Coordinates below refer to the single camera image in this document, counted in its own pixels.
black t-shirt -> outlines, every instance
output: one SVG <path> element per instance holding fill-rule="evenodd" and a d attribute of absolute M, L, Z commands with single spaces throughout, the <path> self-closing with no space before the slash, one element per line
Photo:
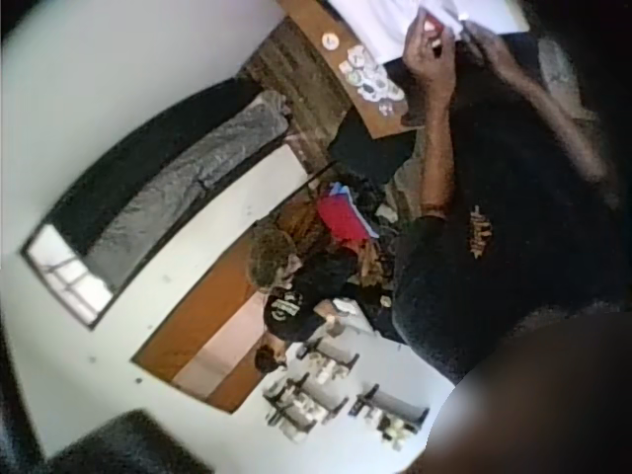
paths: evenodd
<path fill-rule="evenodd" d="M 294 276 L 291 289 L 275 288 L 268 297 L 264 309 L 268 330 L 284 341 L 307 341 L 325 323 L 314 307 L 340 296 L 356 267 L 357 255 L 348 249 L 312 256 Z"/>
<path fill-rule="evenodd" d="M 620 303 L 630 281 L 616 219 L 528 104 L 452 118 L 456 193 L 398 250 L 394 323 L 458 381 L 524 316 Z"/>

